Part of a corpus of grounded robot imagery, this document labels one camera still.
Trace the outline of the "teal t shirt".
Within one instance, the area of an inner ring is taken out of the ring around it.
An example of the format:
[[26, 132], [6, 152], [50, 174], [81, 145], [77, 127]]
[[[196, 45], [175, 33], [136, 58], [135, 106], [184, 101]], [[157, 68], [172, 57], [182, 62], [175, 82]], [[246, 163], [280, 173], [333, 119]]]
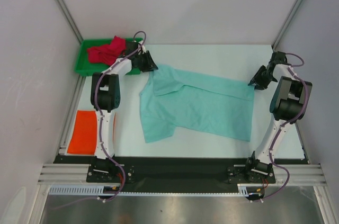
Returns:
[[160, 65], [140, 92], [145, 142], [173, 136], [176, 128], [250, 141], [254, 87], [246, 82]]

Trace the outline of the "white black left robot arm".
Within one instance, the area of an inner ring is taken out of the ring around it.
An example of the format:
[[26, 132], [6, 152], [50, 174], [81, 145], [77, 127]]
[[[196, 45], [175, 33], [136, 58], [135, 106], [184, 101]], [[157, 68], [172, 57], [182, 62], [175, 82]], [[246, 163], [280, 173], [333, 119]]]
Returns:
[[97, 121], [95, 159], [88, 180], [92, 182], [100, 176], [109, 182], [121, 176], [121, 170], [114, 162], [114, 122], [121, 103], [122, 78], [133, 69], [150, 72], [158, 69], [150, 52], [145, 49], [145, 40], [128, 41], [127, 50], [116, 59], [113, 65], [100, 73], [92, 75], [91, 104], [95, 109]]

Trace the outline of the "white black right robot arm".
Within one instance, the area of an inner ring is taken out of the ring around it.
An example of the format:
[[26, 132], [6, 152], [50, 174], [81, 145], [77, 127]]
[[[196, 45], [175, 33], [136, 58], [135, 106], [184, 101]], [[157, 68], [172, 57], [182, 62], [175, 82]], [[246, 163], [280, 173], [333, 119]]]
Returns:
[[260, 91], [267, 89], [271, 82], [277, 83], [269, 107], [270, 124], [262, 142], [245, 164], [244, 175], [250, 182], [273, 174], [275, 154], [284, 135], [306, 113], [313, 84], [301, 79], [295, 72], [295, 68], [305, 64], [304, 60], [294, 54], [301, 63], [292, 65], [287, 59], [290, 55], [275, 51], [268, 65], [261, 66], [248, 83]]

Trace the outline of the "red crumpled t shirt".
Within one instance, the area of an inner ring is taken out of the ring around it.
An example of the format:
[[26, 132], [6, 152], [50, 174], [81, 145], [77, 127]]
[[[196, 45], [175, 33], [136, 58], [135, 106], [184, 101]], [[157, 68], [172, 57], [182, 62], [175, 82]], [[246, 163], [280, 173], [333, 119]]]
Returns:
[[111, 66], [125, 49], [126, 40], [115, 36], [109, 44], [88, 48], [88, 60], [92, 64], [101, 63]]

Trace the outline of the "green plastic tray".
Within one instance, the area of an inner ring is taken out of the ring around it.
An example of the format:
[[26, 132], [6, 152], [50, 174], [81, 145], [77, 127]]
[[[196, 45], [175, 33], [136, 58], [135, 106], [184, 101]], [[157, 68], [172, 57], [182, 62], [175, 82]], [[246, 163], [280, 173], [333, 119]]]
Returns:
[[83, 77], [92, 76], [93, 73], [102, 72], [108, 69], [108, 65], [98, 63], [93, 64], [88, 60], [88, 48], [110, 44], [112, 39], [87, 39], [84, 40], [79, 49], [74, 71]]

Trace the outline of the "orange folded t shirt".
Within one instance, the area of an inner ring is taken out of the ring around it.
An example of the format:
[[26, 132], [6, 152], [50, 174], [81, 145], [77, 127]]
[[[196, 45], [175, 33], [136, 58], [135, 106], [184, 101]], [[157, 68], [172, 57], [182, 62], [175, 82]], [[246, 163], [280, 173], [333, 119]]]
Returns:
[[67, 154], [92, 155], [100, 159], [114, 156], [114, 128], [116, 113], [104, 111], [100, 124], [100, 114], [94, 110], [78, 110], [73, 133], [67, 147]]

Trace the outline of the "right side aluminium rail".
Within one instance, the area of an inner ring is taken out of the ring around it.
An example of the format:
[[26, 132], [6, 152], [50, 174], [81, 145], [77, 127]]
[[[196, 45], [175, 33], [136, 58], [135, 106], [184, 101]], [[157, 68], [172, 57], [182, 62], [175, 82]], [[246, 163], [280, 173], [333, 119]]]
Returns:
[[302, 153], [306, 154], [298, 121], [305, 116], [313, 85], [301, 79], [295, 72], [296, 68], [305, 64], [304, 59], [295, 53], [285, 53], [287, 54], [288, 65], [277, 65], [275, 67], [275, 70], [279, 70], [281, 77], [270, 104], [270, 112], [276, 123], [275, 133], [269, 147], [271, 156], [278, 151], [278, 147], [291, 128], [295, 128]]

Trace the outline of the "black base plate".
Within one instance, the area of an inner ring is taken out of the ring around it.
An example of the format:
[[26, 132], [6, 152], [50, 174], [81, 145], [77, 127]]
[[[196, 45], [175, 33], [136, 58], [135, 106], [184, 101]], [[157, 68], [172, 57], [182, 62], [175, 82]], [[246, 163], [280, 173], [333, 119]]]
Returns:
[[257, 162], [244, 158], [117, 157], [110, 160], [90, 156], [57, 155], [54, 164], [86, 164], [85, 181], [103, 184], [105, 194], [118, 189], [130, 193], [233, 193], [238, 184], [256, 186], [278, 180], [279, 168], [254, 172]]

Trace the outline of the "left side aluminium rail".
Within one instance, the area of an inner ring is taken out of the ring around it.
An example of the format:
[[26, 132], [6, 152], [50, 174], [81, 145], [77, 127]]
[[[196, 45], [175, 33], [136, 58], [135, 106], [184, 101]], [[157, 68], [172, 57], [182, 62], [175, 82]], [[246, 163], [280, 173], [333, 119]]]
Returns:
[[75, 88], [72, 94], [71, 103], [69, 105], [69, 109], [66, 114], [66, 118], [65, 118], [65, 122], [64, 122], [63, 129], [61, 132], [60, 141], [57, 147], [56, 155], [59, 155], [59, 154], [64, 155], [66, 152], [68, 136], [71, 131], [73, 119], [75, 118], [75, 115], [76, 115], [76, 109], [79, 103], [79, 99], [80, 99], [80, 95], [82, 92], [84, 82], [85, 82], [85, 78], [82, 76], [78, 76], [78, 79], [77, 79], [77, 82], [76, 82], [76, 85], [75, 85]]

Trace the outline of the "right vertical aluminium post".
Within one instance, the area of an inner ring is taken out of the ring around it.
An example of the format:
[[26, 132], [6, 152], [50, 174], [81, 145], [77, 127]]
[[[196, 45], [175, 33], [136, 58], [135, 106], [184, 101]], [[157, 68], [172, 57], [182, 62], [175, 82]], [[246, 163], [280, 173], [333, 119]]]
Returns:
[[276, 37], [274, 38], [271, 47], [272, 50], [276, 50], [279, 46], [282, 38], [284, 37], [285, 33], [287, 32], [288, 28], [290, 27], [293, 19], [297, 15], [298, 11], [300, 10], [304, 0], [295, 0], [286, 19], [284, 20], [282, 26], [280, 27]]

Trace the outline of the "vertical aluminium post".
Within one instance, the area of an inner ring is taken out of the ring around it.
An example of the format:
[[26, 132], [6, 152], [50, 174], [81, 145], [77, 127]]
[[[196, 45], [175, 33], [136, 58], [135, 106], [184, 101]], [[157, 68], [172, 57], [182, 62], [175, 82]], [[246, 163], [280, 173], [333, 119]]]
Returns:
[[69, 11], [67, 4], [65, 3], [64, 0], [55, 0], [57, 6], [59, 7], [64, 19], [66, 20], [68, 26], [70, 27], [73, 35], [75, 36], [77, 42], [79, 44], [82, 43], [83, 41], [83, 37], [79, 31], [79, 28], [76, 25], [76, 22], [74, 20], [74, 18], [72, 17], [71, 12]]
[[282, 38], [284, 37], [285, 33], [287, 32], [288, 28], [290, 27], [293, 19], [297, 15], [298, 11], [300, 10], [304, 0], [295, 0], [286, 19], [284, 20], [282, 26], [280, 27], [276, 37], [274, 38], [271, 47], [272, 50], [276, 50], [279, 46]]

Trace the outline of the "left vertical aluminium post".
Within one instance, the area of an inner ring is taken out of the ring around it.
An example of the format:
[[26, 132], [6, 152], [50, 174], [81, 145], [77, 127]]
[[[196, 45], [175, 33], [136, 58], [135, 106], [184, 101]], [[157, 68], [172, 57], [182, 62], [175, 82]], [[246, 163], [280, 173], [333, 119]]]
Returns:
[[57, 6], [59, 7], [64, 19], [66, 20], [68, 26], [70, 27], [73, 35], [75, 36], [77, 42], [79, 44], [82, 43], [83, 41], [83, 37], [79, 31], [79, 28], [76, 25], [76, 22], [74, 20], [74, 18], [72, 17], [71, 12], [69, 11], [67, 4], [65, 3], [64, 0], [55, 0]]

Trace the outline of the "aluminium frame rail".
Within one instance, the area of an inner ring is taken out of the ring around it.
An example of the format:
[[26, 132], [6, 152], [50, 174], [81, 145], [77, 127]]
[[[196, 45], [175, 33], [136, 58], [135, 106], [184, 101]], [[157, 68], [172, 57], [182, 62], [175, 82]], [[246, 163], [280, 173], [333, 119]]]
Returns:
[[[317, 165], [283, 165], [290, 173], [289, 186], [326, 186], [323, 170]], [[86, 184], [89, 164], [44, 164], [38, 184]]]

